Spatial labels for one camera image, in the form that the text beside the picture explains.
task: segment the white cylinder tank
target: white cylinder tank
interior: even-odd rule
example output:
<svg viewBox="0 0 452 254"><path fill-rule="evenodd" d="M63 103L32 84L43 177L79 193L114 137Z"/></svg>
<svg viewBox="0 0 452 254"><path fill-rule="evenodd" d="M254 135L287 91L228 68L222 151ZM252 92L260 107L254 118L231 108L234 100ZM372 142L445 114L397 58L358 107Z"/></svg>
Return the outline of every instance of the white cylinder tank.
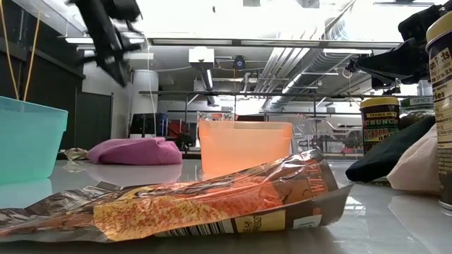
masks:
<svg viewBox="0 0 452 254"><path fill-rule="evenodd" d="M158 96L153 95L154 107L149 95L140 95L140 91L150 89L158 91L158 73L149 70L137 70L133 72L133 96L132 114L145 114L157 112Z"/></svg>

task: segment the orange translucent bin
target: orange translucent bin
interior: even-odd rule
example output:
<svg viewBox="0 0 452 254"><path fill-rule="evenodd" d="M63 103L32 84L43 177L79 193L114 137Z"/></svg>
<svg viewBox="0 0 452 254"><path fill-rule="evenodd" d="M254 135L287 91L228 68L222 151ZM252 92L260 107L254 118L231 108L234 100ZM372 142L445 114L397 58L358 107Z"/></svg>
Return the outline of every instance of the orange translucent bin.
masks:
<svg viewBox="0 0 452 254"><path fill-rule="evenodd" d="M288 156L292 124L200 121L199 138L204 173L230 174Z"/></svg>

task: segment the black cloth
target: black cloth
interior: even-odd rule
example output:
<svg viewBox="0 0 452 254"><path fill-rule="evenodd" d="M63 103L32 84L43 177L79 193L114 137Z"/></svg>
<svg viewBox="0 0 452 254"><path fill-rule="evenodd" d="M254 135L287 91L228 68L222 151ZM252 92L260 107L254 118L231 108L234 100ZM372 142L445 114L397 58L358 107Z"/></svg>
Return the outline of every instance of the black cloth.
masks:
<svg viewBox="0 0 452 254"><path fill-rule="evenodd" d="M370 182L387 176L403 153L422 138L435 124L434 116L419 121L381 141L345 174L351 181Z"/></svg>

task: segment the pink cloth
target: pink cloth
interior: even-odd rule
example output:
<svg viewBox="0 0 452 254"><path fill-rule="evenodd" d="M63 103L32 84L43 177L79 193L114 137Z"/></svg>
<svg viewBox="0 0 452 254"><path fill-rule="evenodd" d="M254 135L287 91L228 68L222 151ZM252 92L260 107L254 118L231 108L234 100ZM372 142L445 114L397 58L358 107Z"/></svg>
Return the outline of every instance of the pink cloth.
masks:
<svg viewBox="0 0 452 254"><path fill-rule="evenodd" d="M96 164L168 165L181 164L182 154L165 138L112 139L88 152Z"/></svg>

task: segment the white table surface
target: white table surface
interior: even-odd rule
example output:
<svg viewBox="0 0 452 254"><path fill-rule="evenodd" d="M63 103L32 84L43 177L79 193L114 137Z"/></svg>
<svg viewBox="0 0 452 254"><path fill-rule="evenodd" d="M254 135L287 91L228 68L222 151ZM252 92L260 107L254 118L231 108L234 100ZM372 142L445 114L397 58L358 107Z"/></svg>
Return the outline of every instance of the white table surface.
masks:
<svg viewBox="0 0 452 254"><path fill-rule="evenodd" d="M340 185L353 161L328 161ZM67 167L58 161L47 179L22 186L0 186L0 207L27 206L49 193L97 185L139 185L202 179L201 162L182 166ZM0 253L452 253L452 212L436 198L408 195L387 187L355 185L342 219L330 226L286 232L148 238L123 243L0 243Z"/></svg>

